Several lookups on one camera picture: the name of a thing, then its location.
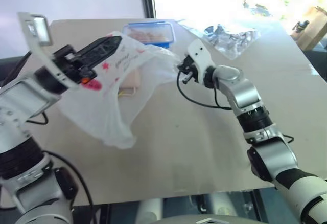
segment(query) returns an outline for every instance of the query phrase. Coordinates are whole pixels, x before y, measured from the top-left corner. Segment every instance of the food container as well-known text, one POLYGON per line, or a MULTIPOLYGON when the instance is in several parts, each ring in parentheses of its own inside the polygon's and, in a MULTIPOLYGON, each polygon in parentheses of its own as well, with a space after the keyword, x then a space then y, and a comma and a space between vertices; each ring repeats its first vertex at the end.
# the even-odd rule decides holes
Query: food container
POLYGON ((123 27, 123 33, 142 42, 168 49, 175 42, 171 23, 166 21, 130 23, 123 27))

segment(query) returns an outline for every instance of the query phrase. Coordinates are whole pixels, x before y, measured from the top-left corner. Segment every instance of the plastic bag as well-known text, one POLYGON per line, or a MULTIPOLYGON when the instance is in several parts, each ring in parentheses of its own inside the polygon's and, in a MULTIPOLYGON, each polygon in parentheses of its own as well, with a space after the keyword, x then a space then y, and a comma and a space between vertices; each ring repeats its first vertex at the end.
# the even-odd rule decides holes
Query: plastic bag
POLYGON ((211 23, 191 20, 178 22, 184 28, 212 44, 228 59, 240 56, 261 35, 260 31, 248 27, 248 23, 211 23))
POLYGON ((176 80, 174 66, 180 60, 169 50, 121 36, 117 51, 95 67, 98 76, 77 90, 68 90, 58 104, 62 113, 86 133, 106 145, 126 149, 136 142, 130 130, 132 121, 158 85, 176 80), (118 98, 120 84, 137 67, 141 85, 136 94, 118 98))

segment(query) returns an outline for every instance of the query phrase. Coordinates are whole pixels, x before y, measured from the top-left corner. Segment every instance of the table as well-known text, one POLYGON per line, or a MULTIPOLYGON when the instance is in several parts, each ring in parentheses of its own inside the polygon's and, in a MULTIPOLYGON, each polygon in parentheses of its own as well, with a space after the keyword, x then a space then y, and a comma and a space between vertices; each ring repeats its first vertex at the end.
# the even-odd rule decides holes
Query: table
MULTIPOLYGON (((56 20, 50 26, 54 45, 49 51, 66 44, 79 50, 137 21, 144 19, 56 20)), ((176 33, 172 50, 183 58, 196 37, 172 24, 176 33)), ((278 23, 270 26, 272 30, 237 60, 227 60, 207 47, 215 63, 242 68, 255 83, 273 121, 283 133, 295 137, 291 147, 302 170, 326 178, 327 85, 282 27, 278 23)), ((23 72, 40 65, 32 56, 23 72)), ((193 82, 182 88, 193 99, 213 104, 211 90, 193 82)), ((218 99, 221 105, 227 105, 221 94, 218 99)), ((95 204, 271 186, 251 173, 246 155, 249 145, 233 113, 190 103, 179 94, 175 83, 157 88, 134 120, 132 131, 138 141, 128 150, 103 145, 68 120, 57 106, 47 113, 47 126, 29 128, 43 148, 60 153, 76 165, 95 204)), ((86 204, 80 187, 75 205, 86 204)), ((2 205, 10 205, 5 194, 2 205)))

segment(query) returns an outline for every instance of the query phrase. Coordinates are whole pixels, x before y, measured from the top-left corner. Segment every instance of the black cable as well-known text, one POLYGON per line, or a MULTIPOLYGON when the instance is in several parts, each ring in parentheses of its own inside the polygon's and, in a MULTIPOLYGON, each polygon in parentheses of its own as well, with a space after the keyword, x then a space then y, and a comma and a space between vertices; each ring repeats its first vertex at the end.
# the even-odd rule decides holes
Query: black cable
MULTIPOLYGON (((183 95, 184 98, 186 98, 188 101, 191 101, 192 103, 195 103, 195 104, 197 104, 197 105, 204 106, 204 107, 207 107, 207 108, 215 108, 215 109, 223 109, 223 110, 226 110, 226 109, 228 108, 228 109, 231 110, 230 107, 221 107, 221 106, 218 106, 218 105, 217 105, 217 106, 206 105, 206 104, 202 104, 202 103, 200 103, 200 102, 197 102, 197 101, 195 101, 195 100, 190 99, 188 96, 186 96, 186 94, 184 94, 184 92, 181 90, 181 88, 180 88, 180 86, 179 86, 179 77, 180 77, 180 74, 181 74, 181 71, 179 71, 178 74, 177 74, 177 81, 176 81, 177 89, 178 89, 178 91, 180 92, 180 94, 183 95)), ((214 88, 214 92, 215 92, 215 100, 217 100, 217 96, 216 96, 217 91, 216 91, 215 88, 214 88)))
POLYGON ((23 56, 23 58, 20 59, 20 61, 19 61, 19 62, 17 63, 17 65, 15 66, 15 68, 12 69, 12 70, 9 72, 8 76, 4 79, 4 81, 2 82, 1 87, 5 86, 6 84, 8 84, 9 82, 11 82, 12 80, 14 80, 14 79, 18 76, 20 70, 24 67, 26 61, 27 61, 28 58, 31 56, 31 54, 32 54, 31 52, 27 52, 27 53, 23 56))
POLYGON ((87 196, 87 199, 88 199, 88 202, 89 202, 89 205, 90 205, 90 210, 91 210, 91 215, 92 215, 92 218, 93 218, 93 223, 94 224, 97 224, 97 217, 96 217, 96 212, 95 212, 95 208, 94 208, 94 204, 93 204, 93 200, 92 200, 92 197, 91 197, 91 194, 90 194, 90 191, 81 175, 81 173, 78 171, 78 169, 72 164, 70 163, 67 159, 63 158, 62 156, 54 153, 54 152, 51 152, 51 151, 46 151, 44 150, 43 152, 63 161, 64 163, 66 163, 71 169, 72 171, 76 174, 77 178, 79 179, 79 181, 81 182, 83 188, 84 188, 84 191, 86 193, 86 196, 87 196))
POLYGON ((39 125, 46 125, 49 123, 49 118, 48 116, 46 115, 45 112, 42 112, 42 115, 44 117, 44 122, 38 122, 38 121, 33 121, 33 120, 27 120, 26 122, 27 123, 33 123, 33 124, 39 124, 39 125))
POLYGON ((230 107, 225 107, 225 106, 220 106, 219 105, 218 100, 217 100, 217 90, 215 88, 214 88, 214 93, 215 93, 215 103, 216 103, 216 105, 222 110, 231 110, 230 107))
POLYGON ((286 134, 283 134, 283 136, 286 137, 286 138, 290 138, 290 140, 287 143, 291 143, 291 142, 293 142, 295 140, 295 138, 293 136, 288 136, 286 134))

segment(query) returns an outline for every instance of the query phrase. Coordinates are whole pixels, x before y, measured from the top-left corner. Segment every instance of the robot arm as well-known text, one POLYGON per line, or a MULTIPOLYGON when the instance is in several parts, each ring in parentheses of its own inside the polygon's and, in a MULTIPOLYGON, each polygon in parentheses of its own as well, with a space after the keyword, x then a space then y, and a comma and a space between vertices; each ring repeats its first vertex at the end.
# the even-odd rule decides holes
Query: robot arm
POLYGON ((78 52, 67 45, 49 55, 42 49, 52 44, 46 19, 29 13, 18 16, 31 52, 45 66, 0 90, 0 185, 23 214, 17 224, 72 223, 77 185, 65 168, 53 168, 24 125, 66 90, 96 77, 93 68, 115 53, 121 37, 99 38, 78 52))
POLYGON ((183 82, 194 78, 227 97, 244 138, 251 145, 247 154, 252 172, 276 186, 302 223, 327 223, 327 182, 299 169, 292 149, 242 70, 216 66, 200 40, 189 46, 188 54, 178 67, 187 74, 183 82))

